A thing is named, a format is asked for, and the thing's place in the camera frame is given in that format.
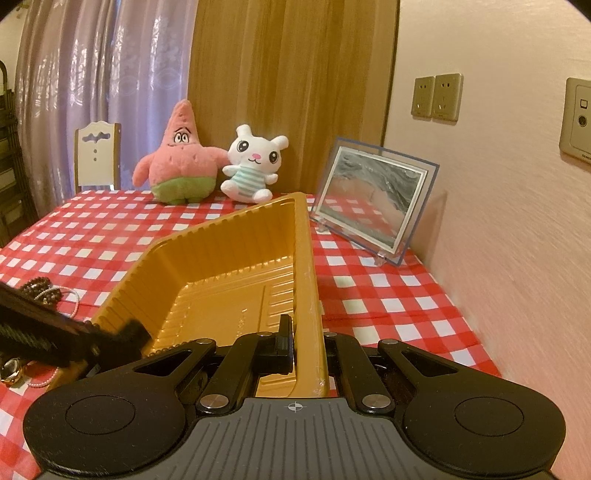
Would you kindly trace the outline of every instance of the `patrick star plush toy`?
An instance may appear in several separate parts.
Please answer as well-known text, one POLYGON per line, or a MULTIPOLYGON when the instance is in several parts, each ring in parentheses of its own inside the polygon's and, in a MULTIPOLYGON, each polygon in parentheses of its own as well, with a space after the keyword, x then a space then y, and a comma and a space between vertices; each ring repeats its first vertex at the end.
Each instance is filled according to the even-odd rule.
POLYGON ((149 179, 159 202, 197 203, 213 192, 217 170, 229 163, 226 150, 199 143, 193 107, 181 100, 168 120, 160 147, 139 161, 132 181, 139 187, 149 179))

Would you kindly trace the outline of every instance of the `yellow plastic tray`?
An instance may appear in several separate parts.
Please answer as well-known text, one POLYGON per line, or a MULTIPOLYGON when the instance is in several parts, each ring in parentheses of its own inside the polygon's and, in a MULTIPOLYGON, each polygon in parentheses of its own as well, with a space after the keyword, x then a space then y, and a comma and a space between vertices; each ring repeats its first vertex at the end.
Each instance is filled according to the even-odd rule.
POLYGON ((322 319, 302 193, 153 243, 93 322, 116 331, 130 318, 140 320, 154 340, 148 354, 197 338, 222 346, 246 333, 276 332, 282 313, 293 318, 297 366, 291 375, 261 379, 257 396, 326 396, 322 319))

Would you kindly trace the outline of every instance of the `acrylic frame stand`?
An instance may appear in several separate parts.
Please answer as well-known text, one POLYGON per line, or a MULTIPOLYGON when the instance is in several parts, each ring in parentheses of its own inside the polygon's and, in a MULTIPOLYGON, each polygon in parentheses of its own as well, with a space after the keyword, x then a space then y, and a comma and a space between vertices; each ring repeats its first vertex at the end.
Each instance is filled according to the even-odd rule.
POLYGON ((438 170, 427 160, 337 138, 310 218, 319 231, 334 232, 370 252, 376 266, 399 266, 438 170), (351 185, 355 194, 348 191, 351 185))

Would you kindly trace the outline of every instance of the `purple curtain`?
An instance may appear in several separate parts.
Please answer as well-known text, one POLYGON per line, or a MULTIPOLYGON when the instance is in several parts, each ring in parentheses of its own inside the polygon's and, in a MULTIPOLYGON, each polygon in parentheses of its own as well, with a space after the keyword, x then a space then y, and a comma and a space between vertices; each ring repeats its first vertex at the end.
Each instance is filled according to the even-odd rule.
POLYGON ((19 133, 41 215, 74 192, 74 131, 121 124, 121 187, 187 96, 197 0, 37 0, 18 56, 19 133))

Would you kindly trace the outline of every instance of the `wall plate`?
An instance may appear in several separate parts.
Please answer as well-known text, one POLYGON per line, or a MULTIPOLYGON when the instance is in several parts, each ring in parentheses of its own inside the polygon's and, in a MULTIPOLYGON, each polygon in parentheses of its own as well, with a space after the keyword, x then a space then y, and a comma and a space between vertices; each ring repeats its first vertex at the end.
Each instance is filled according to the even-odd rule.
POLYGON ((463 83, 464 75, 461 73, 448 73, 435 77, 433 108, 431 109, 433 118, 457 122, 460 115, 463 83))
POLYGON ((410 110, 412 116, 431 118, 434 87, 435 77, 421 77, 414 80, 413 107, 410 110))
POLYGON ((591 80, 566 80, 559 147, 591 163, 591 80))

